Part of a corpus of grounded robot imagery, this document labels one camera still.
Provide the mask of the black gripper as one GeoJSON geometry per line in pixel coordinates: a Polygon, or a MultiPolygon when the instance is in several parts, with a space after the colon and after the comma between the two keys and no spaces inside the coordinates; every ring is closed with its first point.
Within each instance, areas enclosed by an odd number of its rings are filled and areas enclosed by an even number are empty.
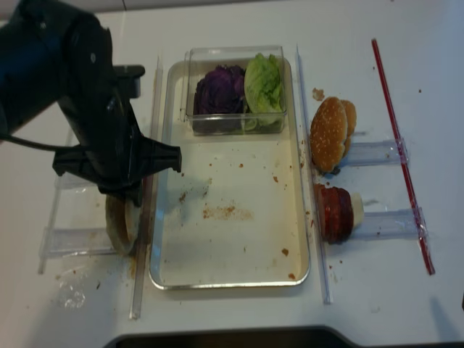
{"type": "Polygon", "coordinates": [[[181,172],[181,148],[144,137],[131,106],[138,85],[74,88],[58,101],[79,144],[57,150],[56,174],[70,173],[98,186],[101,194],[140,207],[143,177],[166,169],[181,172]]]}

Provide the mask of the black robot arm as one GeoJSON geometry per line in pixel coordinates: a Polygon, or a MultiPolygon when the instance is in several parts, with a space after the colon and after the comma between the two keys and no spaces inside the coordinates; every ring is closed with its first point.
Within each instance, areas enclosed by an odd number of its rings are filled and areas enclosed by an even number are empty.
{"type": "Polygon", "coordinates": [[[140,65],[112,62],[112,37],[98,18],[61,1],[21,1],[1,28],[1,139],[54,153],[57,175],[73,174],[103,194],[142,202],[142,182],[181,170],[182,155],[145,137],[131,101],[140,65]],[[58,104],[78,144],[55,146],[15,132],[58,104]]]}

